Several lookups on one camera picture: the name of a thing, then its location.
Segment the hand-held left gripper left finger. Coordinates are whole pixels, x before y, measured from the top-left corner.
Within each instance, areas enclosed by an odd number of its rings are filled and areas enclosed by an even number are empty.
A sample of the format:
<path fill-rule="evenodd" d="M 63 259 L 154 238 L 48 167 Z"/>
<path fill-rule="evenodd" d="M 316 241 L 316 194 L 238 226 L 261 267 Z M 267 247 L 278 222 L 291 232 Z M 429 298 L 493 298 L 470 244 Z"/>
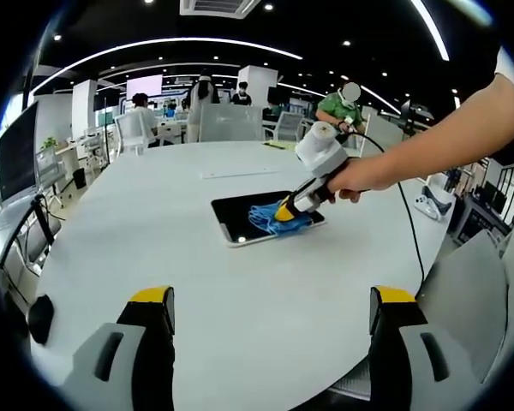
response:
<path fill-rule="evenodd" d="M 172 410 L 174 289 L 143 289 L 74 353 L 63 394 L 74 410 Z"/>

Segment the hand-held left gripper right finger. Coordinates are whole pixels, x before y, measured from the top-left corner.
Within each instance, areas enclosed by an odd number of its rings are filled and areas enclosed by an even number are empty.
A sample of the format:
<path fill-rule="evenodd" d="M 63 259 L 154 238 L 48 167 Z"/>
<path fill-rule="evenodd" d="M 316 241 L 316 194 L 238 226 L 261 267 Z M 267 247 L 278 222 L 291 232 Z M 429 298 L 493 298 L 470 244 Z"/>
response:
<path fill-rule="evenodd" d="M 373 409 L 463 408 L 463 349 L 445 330 L 428 323 L 411 293 L 371 288 L 369 334 Z"/>

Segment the person's right hand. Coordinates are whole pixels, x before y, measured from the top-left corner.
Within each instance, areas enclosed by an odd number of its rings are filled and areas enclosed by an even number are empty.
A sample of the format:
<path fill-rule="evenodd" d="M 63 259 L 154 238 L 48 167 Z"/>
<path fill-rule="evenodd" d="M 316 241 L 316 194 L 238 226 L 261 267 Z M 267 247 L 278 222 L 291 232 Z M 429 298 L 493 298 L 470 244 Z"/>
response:
<path fill-rule="evenodd" d="M 357 203 L 361 193 L 368 190 L 384 190 L 395 183 L 391 164 L 385 154 L 369 158 L 351 159 L 346 167 L 334 176 L 327 188 L 333 194 L 334 203 L 341 200 Z"/>

